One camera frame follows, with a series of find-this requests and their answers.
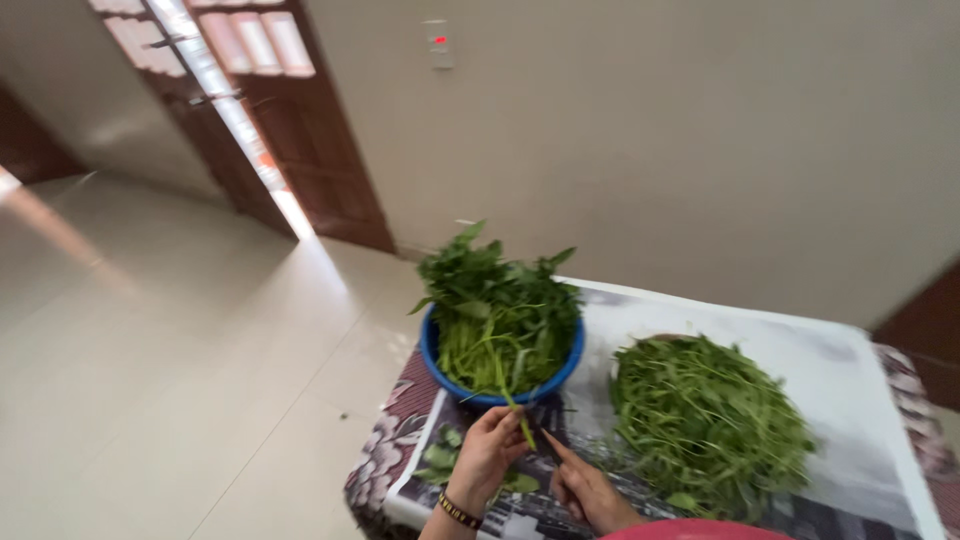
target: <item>right hand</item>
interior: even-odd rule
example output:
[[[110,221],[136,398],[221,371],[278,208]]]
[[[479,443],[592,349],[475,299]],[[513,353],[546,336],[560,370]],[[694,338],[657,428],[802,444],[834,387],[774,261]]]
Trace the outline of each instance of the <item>right hand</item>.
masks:
[[[599,536],[647,523],[603,473],[543,430],[563,461],[553,471],[550,489],[575,519],[587,521]]]

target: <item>table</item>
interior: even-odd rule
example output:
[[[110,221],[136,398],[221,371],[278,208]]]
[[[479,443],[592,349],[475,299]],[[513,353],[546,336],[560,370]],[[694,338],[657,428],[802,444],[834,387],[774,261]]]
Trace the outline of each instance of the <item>table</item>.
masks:
[[[857,435],[857,438],[873,437],[877,444],[882,445],[883,452],[888,454],[884,463],[887,463],[888,468],[892,470],[884,471],[882,468],[875,468],[874,473],[876,470],[889,473],[889,475],[892,475],[894,483],[890,483],[887,479],[885,480],[886,483],[882,481],[878,485],[882,484],[881,487],[889,487],[887,484],[896,485],[900,491],[898,493],[887,493],[886,495],[890,497],[886,503],[883,502],[885,494],[882,489],[871,492],[870,497],[861,497],[859,492],[851,491],[849,485],[842,485],[839,488],[828,485],[831,471],[836,469],[835,463],[832,465],[834,467],[832,470],[829,468],[830,463],[826,465],[824,463],[814,463],[811,464],[813,473],[818,471],[829,473],[822,475],[825,479],[818,479],[815,474],[812,475],[815,480],[814,487],[820,486],[823,488],[822,491],[827,493],[817,493],[817,489],[812,489],[809,490],[810,493],[804,493],[804,497],[793,497],[788,501],[790,515],[786,518],[781,516],[780,523],[770,524],[772,528],[786,531],[798,538],[831,536],[892,537],[891,535],[894,532],[877,521],[884,519],[889,514],[891,520],[900,521],[901,528],[904,528],[903,520],[910,519],[912,516],[913,523],[908,524],[908,527],[912,525],[912,528],[923,538],[941,538],[943,537],[943,528],[940,519],[938,519],[938,510],[940,518],[948,527],[960,525],[960,519],[958,519],[960,517],[958,516],[960,514],[960,511],[958,511],[960,509],[960,481],[957,478],[956,462],[952,453],[947,450],[944,444],[936,421],[930,415],[923,387],[920,385],[916,372],[913,371],[909,358],[905,355],[882,345],[871,345],[866,341],[864,332],[843,325],[787,315],[707,305],[631,287],[579,280],[568,281],[586,289],[585,295],[588,296],[585,320],[588,322],[588,334],[594,336],[592,340],[594,350],[592,353],[585,352],[585,357],[590,354],[595,357],[609,356],[610,347],[620,344],[615,342],[618,338],[611,337],[608,341],[613,341],[613,343],[609,343],[604,338],[598,339],[595,336],[626,335],[623,329],[617,328],[619,322],[624,320],[627,321],[627,324],[634,326],[637,325],[636,321],[656,320],[657,326],[648,328],[649,333],[661,331],[692,333],[695,330],[696,332],[702,331],[720,342],[723,342],[725,337],[729,337],[723,334],[725,325],[730,326],[732,324],[735,327],[739,325],[743,327],[740,333],[733,331],[730,335],[750,335],[755,343],[751,343],[749,346],[743,345],[745,354],[757,359],[764,369],[773,369],[775,375],[779,374],[777,373],[778,369],[795,370],[797,361],[784,361],[783,365],[771,366],[765,365],[760,358],[756,357],[756,355],[760,355],[761,358],[765,357],[762,341],[767,339],[767,334],[770,332],[764,330],[764,325],[783,325],[790,331],[800,334],[818,332],[817,338],[821,340],[824,335],[831,335],[839,340],[837,343],[858,348],[856,351],[853,349],[843,351],[841,355],[847,355],[851,358],[854,356],[861,357],[860,363],[862,365],[859,368],[860,371],[854,374],[856,376],[854,380],[858,383],[862,382],[862,384],[858,384],[862,388],[856,388],[856,390],[866,392],[864,400],[869,402],[869,399],[874,399],[869,407],[870,414],[865,417],[865,420],[869,420],[869,424],[877,425],[879,428],[868,426],[864,428],[863,433]],[[622,316],[622,310],[617,311],[624,308],[632,309],[633,315],[624,317]],[[692,325],[690,319],[693,319],[696,322],[693,326],[697,328],[678,328],[678,325],[681,327],[684,325],[684,318],[687,318],[685,321],[687,327]],[[751,347],[756,351],[753,354],[749,351]],[[829,353],[835,355],[837,351],[830,351]],[[834,369],[836,366],[828,363],[821,367]],[[845,375],[843,370],[849,371],[849,366],[840,365],[839,369],[840,371],[834,373],[834,377],[829,378],[829,380],[839,380],[838,378],[848,376]],[[579,381],[576,377],[582,371],[588,370],[583,366],[578,367],[575,377],[571,378],[568,383],[567,386],[573,386],[571,393],[576,392],[578,384],[585,383],[584,377],[580,377]],[[790,394],[791,399],[798,402],[804,416],[807,416],[808,419],[811,414],[816,417],[819,414],[816,410],[817,404],[822,401],[821,398],[817,397],[816,400],[807,399],[810,396],[805,398],[802,386],[794,388],[791,392],[790,384],[797,386],[799,383],[794,383],[794,381],[803,380],[804,373],[796,372],[792,376],[793,379],[790,379],[790,375],[787,376],[790,380],[787,388],[788,394]],[[868,381],[871,378],[876,379],[876,384]],[[871,388],[874,390],[879,388],[882,396],[877,393],[868,396]],[[429,426],[431,409],[434,409],[434,403],[438,401],[438,395],[442,399],[443,394],[444,392],[433,382],[423,366],[420,354],[414,351],[401,373],[394,391],[384,404],[383,414],[377,421],[345,487],[348,505],[359,526],[370,538],[416,538],[418,533],[413,528],[405,527],[404,523],[408,526],[421,526],[422,521],[419,520],[425,520],[425,515],[417,517],[419,516],[417,508],[406,507],[411,506],[412,500],[401,497],[399,487],[403,484],[401,478],[404,476],[404,471],[409,473],[410,469],[416,465],[416,462],[411,463],[414,458],[417,458],[415,451],[418,447],[422,449],[425,443],[424,437],[428,436],[431,428]],[[838,402],[838,404],[838,406],[848,409],[848,417],[863,416],[863,411],[856,409],[856,401],[846,400],[843,403]],[[843,411],[833,414],[833,416],[837,415],[842,417]],[[830,416],[826,418],[829,422],[833,422]],[[836,454],[842,455],[842,450],[841,448]],[[827,461],[831,459],[835,460],[836,457],[829,457]],[[840,464],[850,466],[849,463],[843,463],[842,461]],[[931,492],[936,499],[936,505],[930,497]],[[888,504],[889,508],[876,508],[868,505],[857,506],[860,499],[881,500],[882,503]],[[843,510],[847,511],[837,509],[833,507],[833,504],[823,504],[824,500],[838,504],[843,507]],[[902,501],[906,501],[908,504],[906,517],[902,515],[897,517],[898,502],[902,505]],[[514,502],[513,504],[516,509],[517,504],[525,503]],[[663,509],[656,504],[645,506],[645,509],[646,513],[653,513],[661,517],[672,515],[669,507]],[[856,517],[863,515],[874,519],[863,520]],[[559,532],[557,534],[560,535],[557,537],[575,537],[563,536]],[[897,532],[896,535],[906,537],[903,531]]]

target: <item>wrist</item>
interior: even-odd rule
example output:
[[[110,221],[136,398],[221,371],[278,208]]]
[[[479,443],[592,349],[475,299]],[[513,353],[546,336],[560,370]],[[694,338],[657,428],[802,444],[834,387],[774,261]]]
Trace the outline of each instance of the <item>wrist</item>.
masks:
[[[472,488],[468,482],[461,481],[456,477],[451,478],[445,491],[447,498],[452,503],[473,517],[482,518],[486,513],[488,497],[478,493],[478,490]]]

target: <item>wall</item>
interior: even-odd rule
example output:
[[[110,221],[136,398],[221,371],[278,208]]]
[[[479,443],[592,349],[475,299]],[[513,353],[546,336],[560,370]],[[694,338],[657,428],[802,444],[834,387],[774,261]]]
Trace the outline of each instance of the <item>wall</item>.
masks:
[[[960,248],[952,0],[304,1],[401,244],[856,325]]]
[[[0,77],[93,168],[224,201],[85,0],[5,0]]]

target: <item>bracelet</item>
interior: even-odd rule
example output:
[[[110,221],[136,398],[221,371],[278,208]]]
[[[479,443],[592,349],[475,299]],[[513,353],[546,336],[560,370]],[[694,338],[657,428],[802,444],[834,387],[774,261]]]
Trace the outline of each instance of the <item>bracelet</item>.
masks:
[[[483,519],[477,519],[467,514],[456,504],[452,503],[450,499],[446,497],[446,490],[440,492],[440,497],[437,498],[437,502],[440,503],[440,508],[443,508],[451,518],[457,520],[461,524],[472,528],[473,530],[480,530],[480,526],[483,525]]]

